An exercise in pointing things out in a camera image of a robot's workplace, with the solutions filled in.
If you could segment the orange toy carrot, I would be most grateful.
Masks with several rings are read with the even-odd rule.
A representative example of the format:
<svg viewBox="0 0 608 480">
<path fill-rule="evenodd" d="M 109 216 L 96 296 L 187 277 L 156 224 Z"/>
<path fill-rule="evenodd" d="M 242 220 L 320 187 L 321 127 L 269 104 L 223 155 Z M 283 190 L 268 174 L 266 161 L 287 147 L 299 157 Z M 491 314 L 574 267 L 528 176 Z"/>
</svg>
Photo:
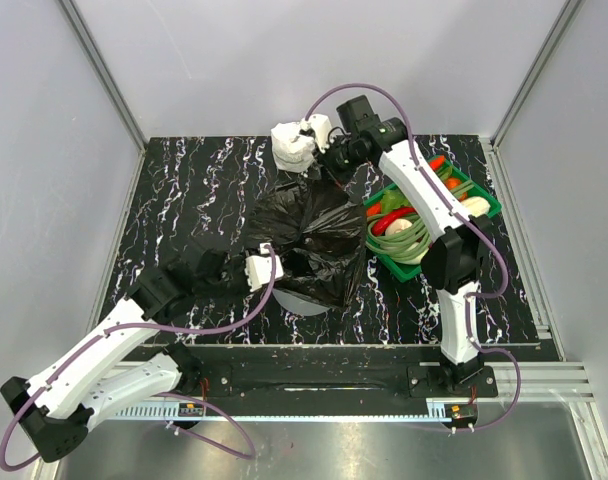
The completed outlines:
<svg viewBox="0 0 608 480">
<path fill-rule="evenodd" d="M 435 156 L 428 163 L 431 169 L 436 172 L 445 164 L 445 157 L 443 155 Z"/>
</svg>

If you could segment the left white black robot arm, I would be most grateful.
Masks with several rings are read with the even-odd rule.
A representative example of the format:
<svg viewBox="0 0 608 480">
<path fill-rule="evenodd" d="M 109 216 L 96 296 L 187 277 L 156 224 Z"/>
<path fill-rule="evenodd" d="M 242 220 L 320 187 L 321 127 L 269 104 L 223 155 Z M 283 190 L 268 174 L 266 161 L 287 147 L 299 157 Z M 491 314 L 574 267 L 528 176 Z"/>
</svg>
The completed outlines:
<svg viewBox="0 0 608 480">
<path fill-rule="evenodd" d="M 252 314 L 225 327 L 193 330 L 174 323 L 201 299 L 238 298 L 262 287 L 272 288 L 274 266 L 273 255 L 231 256 L 196 250 L 144 268 L 105 319 L 63 357 L 28 379 L 14 376 L 1 386 L 13 419 L 0 445 L 0 467 L 8 472 L 23 467 L 6 458 L 16 427 L 22 428 L 35 447 L 34 457 L 52 463 L 129 406 L 166 393 L 205 392 L 202 364 L 181 343 L 164 347 L 127 372 L 113 377 L 107 374 L 158 332 L 204 336 L 245 325 Z"/>
</svg>

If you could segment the white toy mushroom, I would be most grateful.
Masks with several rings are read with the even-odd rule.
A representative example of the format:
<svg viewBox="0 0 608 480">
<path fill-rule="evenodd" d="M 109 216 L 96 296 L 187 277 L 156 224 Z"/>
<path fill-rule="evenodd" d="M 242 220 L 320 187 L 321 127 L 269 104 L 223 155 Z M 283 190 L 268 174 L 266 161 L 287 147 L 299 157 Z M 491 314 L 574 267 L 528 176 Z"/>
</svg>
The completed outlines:
<svg viewBox="0 0 608 480">
<path fill-rule="evenodd" d="M 409 229 L 413 226 L 413 223 L 410 220 L 405 218 L 398 218 L 390 223 L 390 225 L 385 230 L 385 235 L 390 237 L 392 235 L 398 234 L 406 229 Z"/>
</svg>

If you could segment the white crumpled paper towel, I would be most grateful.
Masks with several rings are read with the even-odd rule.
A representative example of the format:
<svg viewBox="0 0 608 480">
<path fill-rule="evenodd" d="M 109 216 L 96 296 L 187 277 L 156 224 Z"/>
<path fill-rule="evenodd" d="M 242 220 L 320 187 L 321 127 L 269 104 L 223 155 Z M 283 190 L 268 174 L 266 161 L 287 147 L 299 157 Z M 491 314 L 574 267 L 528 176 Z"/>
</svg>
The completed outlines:
<svg viewBox="0 0 608 480">
<path fill-rule="evenodd" d="M 315 138 L 297 122 L 278 123 L 271 131 L 272 155 L 278 170 L 303 173 L 314 161 Z"/>
</svg>

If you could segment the aluminium frame rail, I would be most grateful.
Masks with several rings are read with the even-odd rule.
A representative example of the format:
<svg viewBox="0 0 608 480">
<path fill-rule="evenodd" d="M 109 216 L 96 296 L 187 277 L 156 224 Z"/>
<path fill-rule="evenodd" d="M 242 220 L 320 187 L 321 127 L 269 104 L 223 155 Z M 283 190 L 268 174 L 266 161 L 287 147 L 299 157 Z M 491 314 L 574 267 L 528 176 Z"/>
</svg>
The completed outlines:
<svg viewBox="0 0 608 480">
<path fill-rule="evenodd" d="M 128 106 L 77 2 L 73 0 L 56 0 L 55 3 L 72 30 L 129 137 L 139 151 L 144 151 L 148 144 L 147 137 L 144 135 L 132 110 Z"/>
</svg>

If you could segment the small orange toy tomato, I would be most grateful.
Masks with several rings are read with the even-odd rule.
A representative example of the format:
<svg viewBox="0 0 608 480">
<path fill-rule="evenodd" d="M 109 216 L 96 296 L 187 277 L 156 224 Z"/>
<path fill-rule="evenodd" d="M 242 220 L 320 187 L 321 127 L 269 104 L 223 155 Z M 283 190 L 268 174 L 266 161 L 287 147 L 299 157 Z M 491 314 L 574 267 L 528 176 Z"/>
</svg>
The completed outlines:
<svg viewBox="0 0 608 480">
<path fill-rule="evenodd" d="M 462 180 L 456 177 L 449 177 L 444 184 L 449 191 L 452 191 L 462 184 Z"/>
</svg>

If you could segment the green plastic vegetable basket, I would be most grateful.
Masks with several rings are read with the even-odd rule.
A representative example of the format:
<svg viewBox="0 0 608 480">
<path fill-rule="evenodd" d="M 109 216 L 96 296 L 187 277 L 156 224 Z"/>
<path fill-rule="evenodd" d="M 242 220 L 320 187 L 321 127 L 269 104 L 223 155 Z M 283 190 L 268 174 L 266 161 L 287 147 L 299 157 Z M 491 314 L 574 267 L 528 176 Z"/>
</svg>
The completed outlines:
<svg viewBox="0 0 608 480">
<path fill-rule="evenodd" d="M 491 205 L 490 211 L 487 214 L 488 217 L 493 218 L 501 211 L 501 205 L 499 201 L 493 197 L 492 194 L 487 192 L 482 186 L 475 183 L 473 179 L 459 170 L 450 160 L 445 157 L 445 164 L 436 171 L 437 176 L 443 181 L 443 183 L 449 177 L 456 177 L 462 180 L 462 184 L 451 191 L 451 193 L 455 194 L 456 197 L 459 198 L 460 201 L 474 196 L 480 196 L 485 198 Z M 381 205 L 380 200 L 385 190 L 389 189 L 399 189 L 395 184 L 390 184 L 387 187 L 380 190 L 375 195 L 371 196 L 364 202 L 364 205 L 367 208 L 367 226 L 371 220 L 375 219 L 376 215 L 386 215 L 381 213 Z M 415 210 L 414 214 L 410 214 L 407 216 L 417 216 L 418 213 Z M 377 255 L 376 257 L 381 261 L 381 263 L 392 273 L 392 275 L 401 282 L 408 282 L 421 272 L 421 266 L 419 265 L 405 265 L 398 264 L 388 257 L 383 255 Z"/>
</svg>

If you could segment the black plastic trash bag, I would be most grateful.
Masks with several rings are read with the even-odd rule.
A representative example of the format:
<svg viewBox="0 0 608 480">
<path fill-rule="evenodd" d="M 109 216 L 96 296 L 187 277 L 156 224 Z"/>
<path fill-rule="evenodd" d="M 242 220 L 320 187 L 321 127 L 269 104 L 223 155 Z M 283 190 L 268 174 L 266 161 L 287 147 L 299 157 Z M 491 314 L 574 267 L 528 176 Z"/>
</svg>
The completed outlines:
<svg viewBox="0 0 608 480">
<path fill-rule="evenodd" d="M 361 283 L 366 256 L 365 207 L 328 179 L 278 185 L 257 200 L 244 227 L 246 255 L 269 242 L 284 275 L 276 287 L 303 300 L 345 309 Z"/>
</svg>

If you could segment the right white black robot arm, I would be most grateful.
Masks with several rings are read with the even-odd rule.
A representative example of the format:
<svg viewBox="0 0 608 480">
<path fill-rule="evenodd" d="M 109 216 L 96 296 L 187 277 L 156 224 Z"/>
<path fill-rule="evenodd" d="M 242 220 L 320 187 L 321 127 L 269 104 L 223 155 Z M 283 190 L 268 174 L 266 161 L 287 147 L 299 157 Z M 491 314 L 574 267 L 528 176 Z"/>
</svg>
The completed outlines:
<svg viewBox="0 0 608 480">
<path fill-rule="evenodd" d="M 366 96 L 337 108 L 348 138 L 321 156 L 322 164 L 341 182 L 370 162 L 410 201 L 427 228 L 430 247 L 421 270 L 437 292 L 442 323 L 439 375 L 441 388 L 464 394 L 482 368 L 476 328 L 472 325 L 485 246 L 473 230 L 490 225 L 487 215 L 473 217 L 438 178 L 401 119 L 382 120 Z"/>
</svg>

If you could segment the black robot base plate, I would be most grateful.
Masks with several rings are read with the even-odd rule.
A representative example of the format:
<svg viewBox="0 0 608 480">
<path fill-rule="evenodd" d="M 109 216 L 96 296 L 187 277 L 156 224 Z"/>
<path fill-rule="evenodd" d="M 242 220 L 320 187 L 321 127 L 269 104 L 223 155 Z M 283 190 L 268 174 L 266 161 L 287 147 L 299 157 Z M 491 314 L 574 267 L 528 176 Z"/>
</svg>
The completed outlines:
<svg viewBox="0 0 608 480">
<path fill-rule="evenodd" d="M 495 399 L 489 365 L 456 380 L 436 347 L 230 346 L 186 349 L 209 402 L 238 417 L 425 414 L 429 400 Z"/>
</svg>

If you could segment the red toy chili pepper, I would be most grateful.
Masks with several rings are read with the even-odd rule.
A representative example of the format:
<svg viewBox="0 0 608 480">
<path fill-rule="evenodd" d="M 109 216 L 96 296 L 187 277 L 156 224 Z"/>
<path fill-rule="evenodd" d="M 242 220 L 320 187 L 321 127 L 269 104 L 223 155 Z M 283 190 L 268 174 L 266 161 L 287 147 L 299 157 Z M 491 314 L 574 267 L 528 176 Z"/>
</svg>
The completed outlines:
<svg viewBox="0 0 608 480">
<path fill-rule="evenodd" d="M 374 226 L 371 228 L 371 232 L 375 236 L 381 236 L 385 233 L 386 229 L 396 220 L 414 214 L 415 209 L 412 207 L 400 207 L 392 212 L 384 215 L 382 218 L 376 221 Z"/>
</svg>

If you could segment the green toy bean bundle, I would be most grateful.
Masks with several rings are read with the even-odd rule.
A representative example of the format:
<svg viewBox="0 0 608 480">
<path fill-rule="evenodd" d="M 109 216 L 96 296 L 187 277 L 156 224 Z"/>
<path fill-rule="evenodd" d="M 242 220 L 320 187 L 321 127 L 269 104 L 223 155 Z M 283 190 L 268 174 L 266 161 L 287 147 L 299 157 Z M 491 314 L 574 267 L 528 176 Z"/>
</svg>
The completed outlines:
<svg viewBox="0 0 608 480">
<path fill-rule="evenodd" d="M 419 265 L 431 246 L 431 237 L 424 222 L 417 216 L 404 216 L 402 218 L 413 223 L 411 228 L 390 237 L 387 237 L 385 233 L 375 236 L 371 232 L 371 228 L 382 217 L 382 215 L 376 215 L 375 219 L 368 223 L 367 248 L 398 264 Z"/>
</svg>

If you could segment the grey plastic trash bin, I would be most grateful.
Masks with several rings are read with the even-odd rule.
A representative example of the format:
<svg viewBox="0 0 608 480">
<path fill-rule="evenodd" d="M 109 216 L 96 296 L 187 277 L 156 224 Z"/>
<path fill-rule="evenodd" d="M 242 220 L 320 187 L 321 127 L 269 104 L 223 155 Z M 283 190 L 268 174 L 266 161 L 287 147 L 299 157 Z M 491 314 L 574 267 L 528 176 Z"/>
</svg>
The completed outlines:
<svg viewBox="0 0 608 480">
<path fill-rule="evenodd" d="M 274 290 L 273 297 L 285 310 L 300 316 L 317 316 L 329 310 L 328 307 L 303 300 L 285 291 Z"/>
</svg>

